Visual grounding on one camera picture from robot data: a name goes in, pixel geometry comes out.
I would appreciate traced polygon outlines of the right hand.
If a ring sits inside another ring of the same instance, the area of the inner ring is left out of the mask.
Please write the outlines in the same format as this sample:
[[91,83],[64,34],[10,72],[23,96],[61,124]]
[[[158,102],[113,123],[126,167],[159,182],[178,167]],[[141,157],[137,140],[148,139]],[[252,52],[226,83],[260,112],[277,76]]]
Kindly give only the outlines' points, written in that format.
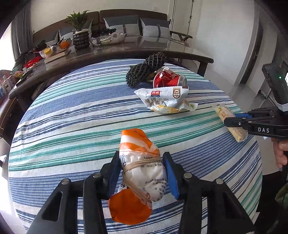
[[287,165],[287,156],[285,156],[284,152],[288,151],[288,141],[286,139],[278,142],[275,138],[272,138],[271,141],[273,142],[273,151],[275,155],[276,165],[280,169],[284,165]]

